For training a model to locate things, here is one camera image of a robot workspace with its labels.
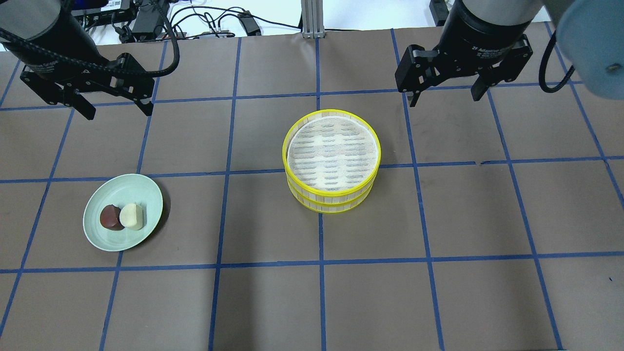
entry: round basket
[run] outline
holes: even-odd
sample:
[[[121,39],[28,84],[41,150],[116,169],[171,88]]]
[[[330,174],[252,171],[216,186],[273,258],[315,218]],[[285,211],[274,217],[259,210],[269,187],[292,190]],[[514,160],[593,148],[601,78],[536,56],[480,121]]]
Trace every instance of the round basket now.
[[[381,145],[371,126],[346,111],[325,109],[301,118],[282,146],[294,197],[320,213],[350,210],[371,191]]]

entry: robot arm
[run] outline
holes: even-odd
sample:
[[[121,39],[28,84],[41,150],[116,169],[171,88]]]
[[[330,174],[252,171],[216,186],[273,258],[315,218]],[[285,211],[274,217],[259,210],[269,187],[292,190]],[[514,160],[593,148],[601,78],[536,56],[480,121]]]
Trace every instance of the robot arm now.
[[[26,64],[20,79],[46,103],[73,107],[89,120],[95,107],[83,92],[125,97],[151,115],[154,77],[171,73],[179,62],[175,40],[173,63],[160,71],[147,72],[129,53],[109,61],[71,16],[68,3],[73,1],[0,0],[0,42]],[[166,17],[157,1],[152,4]],[[165,27],[172,32],[168,21]]]
[[[559,46],[588,89],[624,99],[620,64],[624,2],[544,0],[544,4],[558,26]],[[433,50],[407,47],[394,74],[398,90],[414,93],[413,107],[423,90],[450,78],[478,75],[471,89],[475,101],[489,87],[516,80],[533,54],[523,33],[541,7],[541,0],[456,0]]]

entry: light green plate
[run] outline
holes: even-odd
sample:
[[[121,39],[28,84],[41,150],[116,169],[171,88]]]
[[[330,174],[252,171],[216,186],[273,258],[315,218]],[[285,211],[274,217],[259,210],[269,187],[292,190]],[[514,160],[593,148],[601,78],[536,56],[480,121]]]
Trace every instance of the light green plate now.
[[[100,224],[106,205],[120,209],[135,202],[143,208],[144,226],[139,230],[110,230]],[[84,235],[93,246],[104,251],[129,249],[145,240],[156,228],[162,214],[162,193],[158,185],[140,174],[124,174],[102,184],[89,199],[82,216]]]

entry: white chocolate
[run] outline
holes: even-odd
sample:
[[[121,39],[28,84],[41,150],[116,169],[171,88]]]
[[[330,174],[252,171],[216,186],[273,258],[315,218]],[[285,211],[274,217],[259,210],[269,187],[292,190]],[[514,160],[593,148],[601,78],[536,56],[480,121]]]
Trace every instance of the white chocolate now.
[[[143,208],[137,204],[127,204],[119,214],[121,224],[130,230],[139,230],[143,227]]]

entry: brown object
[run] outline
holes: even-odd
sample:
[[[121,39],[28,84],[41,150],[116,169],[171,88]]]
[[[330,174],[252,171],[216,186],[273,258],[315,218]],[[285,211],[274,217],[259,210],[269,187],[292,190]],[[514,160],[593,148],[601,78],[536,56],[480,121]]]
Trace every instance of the brown object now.
[[[100,213],[100,224],[102,227],[110,230],[122,230],[124,226],[119,220],[119,212],[121,209],[114,205],[107,205]]]

